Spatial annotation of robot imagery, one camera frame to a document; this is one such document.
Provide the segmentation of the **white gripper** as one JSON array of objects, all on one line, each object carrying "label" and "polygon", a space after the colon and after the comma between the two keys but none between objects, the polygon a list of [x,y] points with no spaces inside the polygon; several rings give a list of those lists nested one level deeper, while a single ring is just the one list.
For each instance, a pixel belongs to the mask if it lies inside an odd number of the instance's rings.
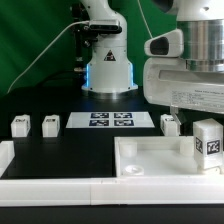
[{"label": "white gripper", "polygon": [[148,59],[143,91],[149,103],[169,106],[179,125],[186,122],[179,108],[224,114],[224,73],[191,72],[179,58]]}]

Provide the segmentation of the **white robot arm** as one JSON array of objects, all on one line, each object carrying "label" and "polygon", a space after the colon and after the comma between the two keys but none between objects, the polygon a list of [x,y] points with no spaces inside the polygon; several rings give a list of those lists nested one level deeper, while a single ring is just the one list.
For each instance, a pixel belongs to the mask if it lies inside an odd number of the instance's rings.
[{"label": "white robot arm", "polygon": [[[92,59],[85,94],[116,99],[137,89],[127,58],[127,23],[108,0],[80,0]],[[224,0],[152,0],[176,28],[145,42],[143,91],[151,104],[224,114]]]}]

